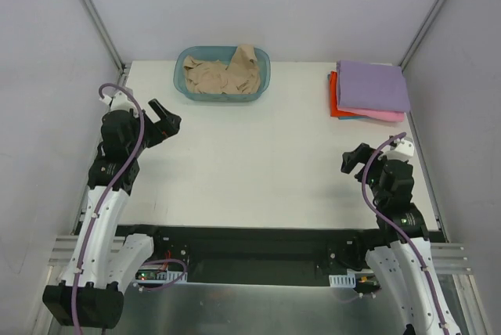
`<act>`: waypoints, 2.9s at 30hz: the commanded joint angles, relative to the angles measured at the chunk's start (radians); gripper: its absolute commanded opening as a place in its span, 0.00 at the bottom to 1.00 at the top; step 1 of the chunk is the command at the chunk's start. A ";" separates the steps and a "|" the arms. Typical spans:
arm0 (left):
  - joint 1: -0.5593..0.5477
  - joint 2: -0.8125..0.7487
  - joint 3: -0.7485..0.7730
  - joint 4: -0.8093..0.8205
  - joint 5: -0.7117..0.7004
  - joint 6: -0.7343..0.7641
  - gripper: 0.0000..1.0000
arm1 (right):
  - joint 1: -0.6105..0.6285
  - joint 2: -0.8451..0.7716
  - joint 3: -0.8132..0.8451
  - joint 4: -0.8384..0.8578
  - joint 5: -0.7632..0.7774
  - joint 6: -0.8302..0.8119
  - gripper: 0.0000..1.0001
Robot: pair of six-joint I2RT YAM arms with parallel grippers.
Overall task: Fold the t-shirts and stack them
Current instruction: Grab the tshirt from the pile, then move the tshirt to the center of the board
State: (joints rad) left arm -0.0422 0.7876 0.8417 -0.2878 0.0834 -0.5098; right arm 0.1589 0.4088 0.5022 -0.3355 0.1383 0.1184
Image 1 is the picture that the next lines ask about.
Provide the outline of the beige t shirt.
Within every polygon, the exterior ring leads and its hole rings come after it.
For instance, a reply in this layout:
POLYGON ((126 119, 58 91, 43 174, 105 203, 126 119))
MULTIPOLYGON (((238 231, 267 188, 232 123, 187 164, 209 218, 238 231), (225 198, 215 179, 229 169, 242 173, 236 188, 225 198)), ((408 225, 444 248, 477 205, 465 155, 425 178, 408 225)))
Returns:
POLYGON ((261 85, 253 45, 239 45, 228 65, 187 56, 183 61, 186 88, 195 94, 251 95, 261 85))

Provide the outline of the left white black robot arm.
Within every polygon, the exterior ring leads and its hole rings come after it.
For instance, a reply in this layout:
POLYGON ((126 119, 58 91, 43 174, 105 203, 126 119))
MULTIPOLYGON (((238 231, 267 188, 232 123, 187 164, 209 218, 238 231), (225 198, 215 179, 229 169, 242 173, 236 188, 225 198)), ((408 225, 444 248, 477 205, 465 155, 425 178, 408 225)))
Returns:
POLYGON ((113 329, 124 293, 146 261, 160 262, 166 246, 155 237, 133 233, 114 254, 115 232, 139 173, 139 155, 179 132, 180 116, 157 99, 148 104, 153 122, 127 100, 112 100, 102 118, 102 140, 88 172, 85 217, 74 251, 59 283, 45 287, 42 301, 57 322, 75 329, 113 329))

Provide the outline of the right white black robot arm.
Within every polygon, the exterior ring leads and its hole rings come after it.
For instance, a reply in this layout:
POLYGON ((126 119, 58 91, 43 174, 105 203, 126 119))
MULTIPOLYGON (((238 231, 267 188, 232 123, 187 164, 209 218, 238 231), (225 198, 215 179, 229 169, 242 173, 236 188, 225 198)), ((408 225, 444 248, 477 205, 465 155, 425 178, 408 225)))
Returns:
POLYGON ((377 148, 362 143, 342 155, 341 172, 355 176, 376 215, 379 237, 352 248, 354 263, 370 268, 393 302, 404 334, 459 334, 432 261, 426 222, 413 203, 412 139, 390 137, 377 148))

